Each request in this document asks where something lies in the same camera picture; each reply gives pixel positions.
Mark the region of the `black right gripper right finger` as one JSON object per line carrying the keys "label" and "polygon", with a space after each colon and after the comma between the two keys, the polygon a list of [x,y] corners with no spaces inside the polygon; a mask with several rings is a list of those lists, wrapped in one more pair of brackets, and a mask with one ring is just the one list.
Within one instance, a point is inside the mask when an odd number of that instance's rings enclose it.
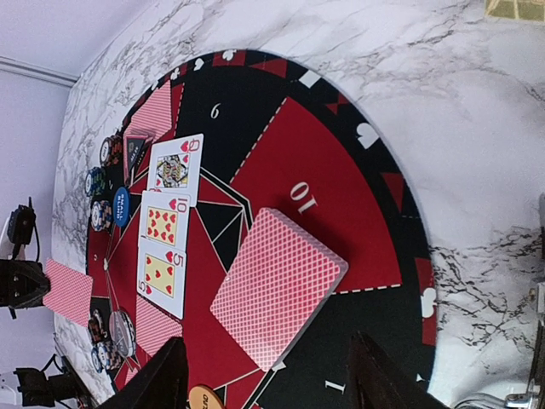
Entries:
{"label": "black right gripper right finger", "polygon": [[416,385],[367,334],[351,336],[348,390],[352,408],[428,408],[445,405]]}

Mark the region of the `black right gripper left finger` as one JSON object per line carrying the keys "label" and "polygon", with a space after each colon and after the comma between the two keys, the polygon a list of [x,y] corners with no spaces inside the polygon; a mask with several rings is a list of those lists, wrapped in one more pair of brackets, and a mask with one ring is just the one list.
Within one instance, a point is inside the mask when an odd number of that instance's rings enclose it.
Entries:
{"label": "black right gripper left finger", "polygon": [[172,337],[100,408],[186,408],[188,378],[186,345],[182,337]]}

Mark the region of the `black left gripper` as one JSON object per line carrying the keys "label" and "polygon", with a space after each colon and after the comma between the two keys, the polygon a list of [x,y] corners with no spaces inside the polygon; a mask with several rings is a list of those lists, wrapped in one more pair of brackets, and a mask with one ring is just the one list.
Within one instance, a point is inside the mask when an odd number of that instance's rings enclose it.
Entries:
{"label": "black left gripper", "polygon": [[1,307],[9,309],[13,320],[16,310],[43,306],[47,295],[47,276],[40,262],[1,261]]}

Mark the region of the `orange big blind button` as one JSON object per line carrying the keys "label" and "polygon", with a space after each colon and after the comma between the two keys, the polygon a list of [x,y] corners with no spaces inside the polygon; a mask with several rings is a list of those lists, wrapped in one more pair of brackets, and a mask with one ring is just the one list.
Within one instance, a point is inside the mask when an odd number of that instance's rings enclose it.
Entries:
{"label": "orange big blind button", "polygon": [[188,395],[191,409],[225,409],[219,396],[206,385],[195,385]]}

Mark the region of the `chip stack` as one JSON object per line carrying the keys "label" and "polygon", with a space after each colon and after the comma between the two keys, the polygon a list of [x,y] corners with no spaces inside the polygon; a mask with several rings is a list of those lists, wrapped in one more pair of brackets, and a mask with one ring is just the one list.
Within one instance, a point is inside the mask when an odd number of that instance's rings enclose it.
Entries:
{"label": "chip stack", "polygon": [[108,136],[101,144],[99,160],[104,167],[118,164],[123,156],[123,137],[119,134]]}
{"label": "chip stack", "polygon": [[88,321],[88,334],[92,344],[104,342],[110,338],[103,316],[98,309],[94,309]]}

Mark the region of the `blue chips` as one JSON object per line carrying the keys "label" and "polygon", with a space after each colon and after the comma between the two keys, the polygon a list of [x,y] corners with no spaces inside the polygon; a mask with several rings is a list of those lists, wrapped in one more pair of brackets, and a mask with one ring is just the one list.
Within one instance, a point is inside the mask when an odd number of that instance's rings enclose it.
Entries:
{"label": "blue chips", "polygon": [[111,340],[99,342],[97,354],[101,371],[117,370],[123,363],[123,357],[118,352],[117,345]]}
{"label": "blue chips", "polygon": [[113,223],[112,206],[108,200],[96,200],[91,207],[91,227],[96,232],[108,230]]}

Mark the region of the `five of hearts card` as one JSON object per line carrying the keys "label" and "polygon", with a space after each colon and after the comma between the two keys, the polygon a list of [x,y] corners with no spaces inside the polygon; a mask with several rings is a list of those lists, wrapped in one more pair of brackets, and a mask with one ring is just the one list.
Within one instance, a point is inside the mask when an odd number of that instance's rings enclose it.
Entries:
{"label": "five of hearts card", "polygon": [[186,253],[175,247],[140,238],[137,292],[181,320],[184,317]]}

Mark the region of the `green chips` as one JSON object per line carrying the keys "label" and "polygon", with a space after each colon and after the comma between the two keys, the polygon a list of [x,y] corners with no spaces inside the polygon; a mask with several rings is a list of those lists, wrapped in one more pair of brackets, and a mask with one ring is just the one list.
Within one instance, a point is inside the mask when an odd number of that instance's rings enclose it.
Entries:
{"label": "green chips", "polygon": [[100,357],[99,357],[99,350],[98,350],[98,347],[96,345],[91,349],[91,360],[92,360],[94,369],[98,373],[101,373],[102,370],[103,370],[103,365],[101,363],[101,360],[100,360]]}
{"label": "green chips", "polygon": [[93,167],[85,177],[84,191],[88,197],[101,195],[106,190],[106,170],[103,167]]}

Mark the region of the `blue small blind button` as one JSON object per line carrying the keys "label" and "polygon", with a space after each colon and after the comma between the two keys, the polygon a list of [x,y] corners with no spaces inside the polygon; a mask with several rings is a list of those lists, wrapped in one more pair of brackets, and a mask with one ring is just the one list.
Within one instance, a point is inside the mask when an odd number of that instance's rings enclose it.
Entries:
{"label": "blue small blind button", "polygon": [[129,191],[126,187],[120,187],[114,194],[112,201],[112,215],[115,224],[123,228],[129,220]]}

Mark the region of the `red playing card deck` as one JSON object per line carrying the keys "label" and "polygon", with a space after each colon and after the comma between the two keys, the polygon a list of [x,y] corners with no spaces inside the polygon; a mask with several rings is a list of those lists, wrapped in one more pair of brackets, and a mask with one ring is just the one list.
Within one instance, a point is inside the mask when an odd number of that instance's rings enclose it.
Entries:
{"label": "red playing card deck", "polygon": [[262,208],[210,312],[264,372],[293,348],[348,264],[281,211]]}

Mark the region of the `ten of hearts card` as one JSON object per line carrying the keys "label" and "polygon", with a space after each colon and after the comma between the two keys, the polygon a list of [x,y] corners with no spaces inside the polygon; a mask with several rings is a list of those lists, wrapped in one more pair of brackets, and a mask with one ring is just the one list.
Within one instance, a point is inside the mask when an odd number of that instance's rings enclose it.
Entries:
{"label": "ten of hearts card", "polygon": [[190,197],[185,194],[144,191],[141,201],[140,237],[185,251],[190,204]]}

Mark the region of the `triangular all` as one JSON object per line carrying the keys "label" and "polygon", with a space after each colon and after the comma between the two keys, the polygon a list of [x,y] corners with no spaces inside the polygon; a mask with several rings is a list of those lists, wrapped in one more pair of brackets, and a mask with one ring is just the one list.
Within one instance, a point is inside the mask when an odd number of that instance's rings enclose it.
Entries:
{"label": "triangular all", "polygon": [[147,170],[154,139],[155,135],[151,132],[134,133],[128,130],[124,132],[123,178],[126,187]]}

